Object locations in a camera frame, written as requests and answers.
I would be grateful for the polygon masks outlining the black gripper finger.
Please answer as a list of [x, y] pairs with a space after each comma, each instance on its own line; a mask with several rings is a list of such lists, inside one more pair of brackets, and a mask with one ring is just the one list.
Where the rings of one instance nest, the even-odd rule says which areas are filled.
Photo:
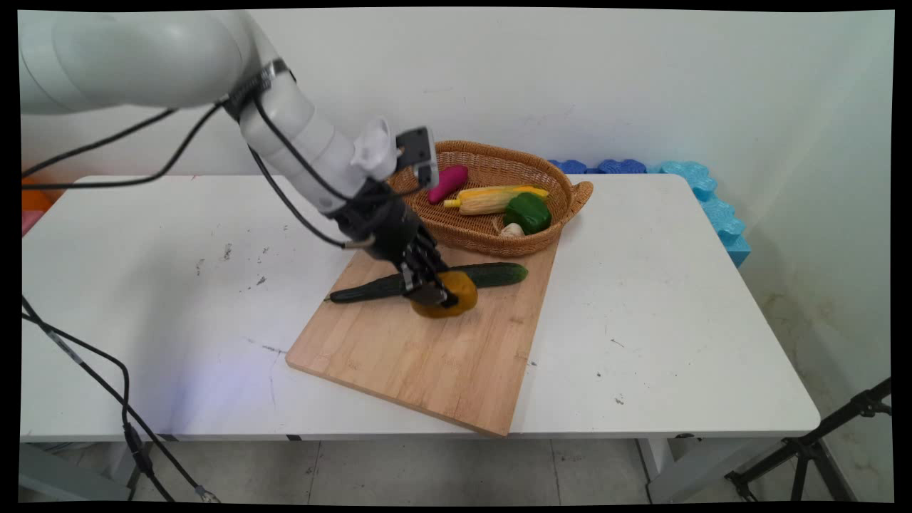
[[433, 277], [450, 271], [437, 250], [437, 242], [426, 229], [417, 230], [417, 273], [420, 277]]
[[443, 285], [440, 273], [450, 268], [442, 261], [437, 263], [400, 265], [402, 277], [401, 296], [421, 306], [441, 306], [450, 309], [459, 303], [458, 296]]

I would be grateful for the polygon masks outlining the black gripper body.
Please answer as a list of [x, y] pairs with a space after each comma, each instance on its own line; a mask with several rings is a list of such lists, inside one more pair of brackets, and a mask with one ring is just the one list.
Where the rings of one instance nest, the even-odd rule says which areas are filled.
[[387, 182], [368, 178], [353, 201], [332, 211], [329, 219], [356, 242], [373, 237], [367, 253], [395, 266], [410, 261], [407, 254], [430, 250], [430, 234], [423, 222]]

